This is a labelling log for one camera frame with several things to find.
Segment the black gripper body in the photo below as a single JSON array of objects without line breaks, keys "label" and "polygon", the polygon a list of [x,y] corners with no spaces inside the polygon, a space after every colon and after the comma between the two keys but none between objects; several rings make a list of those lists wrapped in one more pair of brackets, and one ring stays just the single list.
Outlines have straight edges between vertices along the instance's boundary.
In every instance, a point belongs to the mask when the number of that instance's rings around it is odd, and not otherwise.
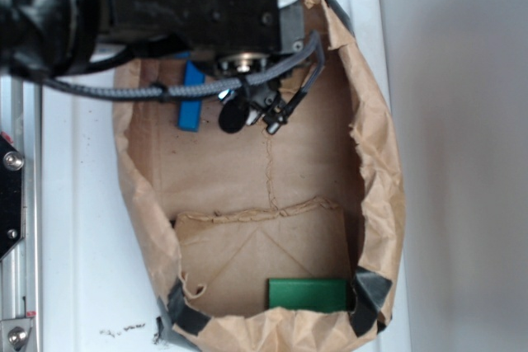
[{"label": "black gripper body", "polygon": [[223,106],[230,101],[245,104],[249,109],[247,121],[264,120],[273,107],[286,106],[279,92],[280,79],[291,70],[291,58],[270,60],[260,53],[224,55],[208,62],[208,74],[216,78],[232,78],[241,84],[229,88],[221,100]]}]

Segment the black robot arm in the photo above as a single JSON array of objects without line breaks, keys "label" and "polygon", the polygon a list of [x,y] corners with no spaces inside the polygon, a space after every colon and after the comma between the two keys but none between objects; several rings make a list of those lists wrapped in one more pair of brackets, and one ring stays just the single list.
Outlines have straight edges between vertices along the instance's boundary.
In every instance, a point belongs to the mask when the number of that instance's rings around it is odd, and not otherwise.
[{"label": "black robot arm", "polygon": [[[303,8],[279,0],[1,0],[1,72],[78,95],[112,101],[170,101],[226,92],[225,132],[286,124],[306,95],[285,101],[280,80],[301,58]],[[152,83],[137,93],[76,88],[64,77],[97,73],[133,59],[186,55],[210,88]]]}]

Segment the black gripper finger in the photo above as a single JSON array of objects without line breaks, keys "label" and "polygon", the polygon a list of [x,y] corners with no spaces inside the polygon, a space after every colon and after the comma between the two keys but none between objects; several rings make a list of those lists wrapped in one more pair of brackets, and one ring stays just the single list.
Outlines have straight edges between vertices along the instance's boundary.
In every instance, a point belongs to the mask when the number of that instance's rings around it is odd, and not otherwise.
[{"label": "black gripper finger", "polygon": [[289,113],[286,106],[270,108],[265,116],[266,131],[269,135],[274,135],[285,124],[288,123]]}]

